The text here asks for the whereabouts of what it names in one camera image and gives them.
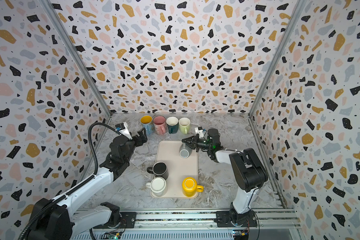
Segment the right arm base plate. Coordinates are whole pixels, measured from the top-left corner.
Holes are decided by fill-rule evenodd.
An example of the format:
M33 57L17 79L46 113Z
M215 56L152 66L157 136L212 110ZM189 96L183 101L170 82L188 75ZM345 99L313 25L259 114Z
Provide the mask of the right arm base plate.
M248 211L244 214L238 214L235 210L217 211L214 222L219 228L245 228L257 227L257 217L253 211Z

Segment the dark green mug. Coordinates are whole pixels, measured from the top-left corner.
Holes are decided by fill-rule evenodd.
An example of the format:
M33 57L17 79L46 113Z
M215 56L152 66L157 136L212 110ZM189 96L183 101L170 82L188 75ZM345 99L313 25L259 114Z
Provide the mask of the dark green mug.
M166 120L168 133L176 134L179 130L179 119L177 117L169 117Z

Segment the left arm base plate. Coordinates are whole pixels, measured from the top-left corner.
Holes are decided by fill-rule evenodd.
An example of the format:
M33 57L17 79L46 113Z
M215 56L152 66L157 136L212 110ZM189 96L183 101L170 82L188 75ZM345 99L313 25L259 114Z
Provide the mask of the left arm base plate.
M111 214L106 226L114 229L133 229L135 227L136 219L136 212L115 212Z

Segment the black mug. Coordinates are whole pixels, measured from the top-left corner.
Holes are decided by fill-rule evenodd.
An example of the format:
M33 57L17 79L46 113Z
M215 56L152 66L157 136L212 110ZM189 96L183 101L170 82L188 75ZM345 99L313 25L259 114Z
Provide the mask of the black mug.
M168 167L164 162L157 162L152 167L148 167L147 172L153 174L155 178L161 177L167 180L169 177Z

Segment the pink patterned mug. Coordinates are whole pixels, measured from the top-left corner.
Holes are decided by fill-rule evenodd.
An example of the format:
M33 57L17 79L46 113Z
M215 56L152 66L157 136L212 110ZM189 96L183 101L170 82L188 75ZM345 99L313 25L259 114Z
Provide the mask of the pink patterned mug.
M158 135L164 135L167 132L166 118L164 116L156 116L153 119L155 132Z

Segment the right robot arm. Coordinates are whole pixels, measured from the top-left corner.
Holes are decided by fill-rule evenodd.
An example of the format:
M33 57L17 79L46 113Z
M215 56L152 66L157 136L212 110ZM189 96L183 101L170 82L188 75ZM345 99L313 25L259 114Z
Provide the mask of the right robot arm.
M216 163L231 165L238 191L229 211L216 212L215 222L219 227L241 227L250 223L254 216L252 202L258 191L268 181L268 174L255 150L229 150L221 145L220 133L217 129L207 130L207 135L199 133L182 139L182 143L192 150L206 152Z

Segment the light blue yellow-inside mug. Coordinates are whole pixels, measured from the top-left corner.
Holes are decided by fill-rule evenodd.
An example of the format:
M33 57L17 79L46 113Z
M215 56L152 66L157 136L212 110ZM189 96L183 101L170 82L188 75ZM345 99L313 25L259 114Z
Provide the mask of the light blue yellow-inside mug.
M147 135L150 135L155 132L153 118L151 116L146 115L141 117L140 122L143 125L144 129L146 130Z

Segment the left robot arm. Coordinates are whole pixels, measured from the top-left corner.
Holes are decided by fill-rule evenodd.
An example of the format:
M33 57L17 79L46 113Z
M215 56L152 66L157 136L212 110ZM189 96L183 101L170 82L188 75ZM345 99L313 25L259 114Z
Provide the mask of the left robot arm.
M102 164L96 164L92 175L73 188L51 200L39 200L31 213L28 224L20 233L20 240L69 240L94 227L126 229L128 221L123 218L120 207L108 202L92 210L77 210L95 193L118 179L130 165L136 147L148 140L146 130L130 136L126 129L119 131L110 144L111 151Z

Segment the grey mug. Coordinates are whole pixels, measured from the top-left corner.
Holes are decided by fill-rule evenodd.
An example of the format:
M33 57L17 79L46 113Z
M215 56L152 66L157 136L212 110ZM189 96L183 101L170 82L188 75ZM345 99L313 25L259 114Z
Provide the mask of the grey mug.
M193 150L189 146L187 146L185 143L182 143L182 146L179 150L179 155L181 158L186 159L192 154L192 151Z

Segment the light green mug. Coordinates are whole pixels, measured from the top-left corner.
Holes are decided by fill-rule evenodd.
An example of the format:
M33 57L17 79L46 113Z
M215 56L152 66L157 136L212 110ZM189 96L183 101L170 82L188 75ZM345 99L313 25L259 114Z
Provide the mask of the light green mug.
M191 133L191 121L188 118L180 118L179 119L179 130L182 134L190 134Z

